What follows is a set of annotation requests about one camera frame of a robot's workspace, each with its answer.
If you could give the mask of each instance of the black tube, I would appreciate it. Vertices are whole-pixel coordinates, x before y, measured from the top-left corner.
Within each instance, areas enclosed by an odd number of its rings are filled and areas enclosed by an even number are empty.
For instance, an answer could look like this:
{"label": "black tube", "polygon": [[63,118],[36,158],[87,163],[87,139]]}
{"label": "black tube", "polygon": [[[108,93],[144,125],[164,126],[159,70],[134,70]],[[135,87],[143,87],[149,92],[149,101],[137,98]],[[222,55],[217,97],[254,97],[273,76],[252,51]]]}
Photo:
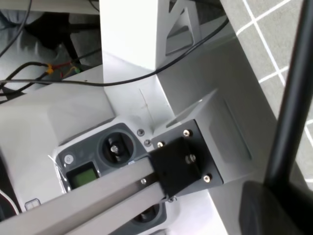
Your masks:
{"label": "black tube", "polygon": [[289,183],[313,93],[313,0],[304,0],[264,185]]}

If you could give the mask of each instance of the gray floor tile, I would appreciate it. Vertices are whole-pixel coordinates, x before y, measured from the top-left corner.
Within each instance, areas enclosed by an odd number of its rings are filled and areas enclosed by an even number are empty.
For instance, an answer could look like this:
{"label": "gray floor tile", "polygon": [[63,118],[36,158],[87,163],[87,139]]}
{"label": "gray floor tile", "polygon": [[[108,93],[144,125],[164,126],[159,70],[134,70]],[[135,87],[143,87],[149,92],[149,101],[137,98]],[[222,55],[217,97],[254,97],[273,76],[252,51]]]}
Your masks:
{"label": "gray floor tile", "polygon": [[258,80],[275,72],[261,38],[253,25],[239,34],[238,39]]}
{"label": "gray floor tile", "polygon": [[221,0],[221,3],[235,32],[251,21],[251,17],[242,0]]}
{"label": "gray floor tile", "polygon": [[311,101],[311,106],[310,106],[307,120],[312,120],[312,119],[313,119],[313,102]]}
{"label": "gray floor tile", "polygon": [[313,147],[306,136],[302,135],[296,161],[305,179],[313,179]]}
{"label": "gray floor tile", "polygon": [[272,7],[276,6],[283,0],[247,0],[247,3],[254,15],[254,17],[258,17],[264,12],[270,10]]}
{"label": "gray floor tile", "polygon": [[292,0],[258,21],[279,68],[289,64],[302,0]]}
{"label": "gray floor tile", "polygon": [[288,75],[289,70],[283,71],[282,76],[284,77],[284,80],[287,81],[287,75]]}
{"label": "gray floor tile", "polygon": [[281,101],[284,94],[284,86],[278,76],[272,77],[260,84],[268,103],[278,118]]}

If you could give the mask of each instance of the button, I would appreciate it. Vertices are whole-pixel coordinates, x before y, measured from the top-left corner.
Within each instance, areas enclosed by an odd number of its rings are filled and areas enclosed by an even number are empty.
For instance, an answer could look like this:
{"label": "button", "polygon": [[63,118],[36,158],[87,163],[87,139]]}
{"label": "button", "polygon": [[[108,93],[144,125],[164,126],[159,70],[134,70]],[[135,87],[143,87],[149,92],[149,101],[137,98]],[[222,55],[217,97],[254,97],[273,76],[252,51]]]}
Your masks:
{"label": "button", "polygon": [[68,154],[64,157],[64,162],[66,164],[71,164],[73,161],[74,161],[74,157],[70,154]]}

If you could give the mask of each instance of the black metal plate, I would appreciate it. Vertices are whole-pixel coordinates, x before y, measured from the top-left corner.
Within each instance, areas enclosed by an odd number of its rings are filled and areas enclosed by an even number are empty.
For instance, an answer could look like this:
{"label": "black metal plate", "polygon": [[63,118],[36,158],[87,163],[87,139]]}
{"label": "black metal plate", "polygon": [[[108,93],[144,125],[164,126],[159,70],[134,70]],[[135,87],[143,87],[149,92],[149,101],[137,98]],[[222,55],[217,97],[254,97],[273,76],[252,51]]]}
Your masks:
{"label": "black metal plate", "polygon": [[196,163],[188,163],[188,143],[178,137],[161,148],[149,152],[151,164],[168,197],[173,197],[201,178]]}
{"label": "black metal plate", "polygon": [[[184,130],[190,130],[192,132],[192,136],[184,137]],[[212,155],[205,143],[205,140],[203,139],[201,131],[195,120],[190,120],[172,130],[169,130],[168,132],[165,132],[160,136],[153,138],[152,144],[155,148],[157,148],[158,142],[163,142],[166,146],[166,144],[180,137],[183,137],[186,140],[190,152],[196,156],[196,164],[201,172],[202,178],[182,190],[180,193],[177,194],[177,196],[182,196],[185,194],[222,185],[223,179],[214,163]],[[207,174],[211,175],[211,181],[209,183],[206,183],[203,180],[203,176]]]}

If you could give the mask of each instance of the display screen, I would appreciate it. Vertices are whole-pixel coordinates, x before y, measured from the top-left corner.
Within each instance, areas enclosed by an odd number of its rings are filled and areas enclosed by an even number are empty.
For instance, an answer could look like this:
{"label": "display screen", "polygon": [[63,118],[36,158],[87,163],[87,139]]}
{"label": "display screen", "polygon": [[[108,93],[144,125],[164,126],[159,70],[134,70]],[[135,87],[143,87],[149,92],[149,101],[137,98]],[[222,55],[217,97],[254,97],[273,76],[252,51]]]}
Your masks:
{"label": "display screen", "polygon": [[95,171],[93,163],[87,163],[67,173],[67,178],[72,189],[78,188],[91,181],[96,180],[98,174]]}
{"label": "display screen", "polygon": [[91,181],[97,179],[96,174],[94,173],[93,169],[86,170],[76,176],[73,177],[73,184],[75,188],[83,186]]}

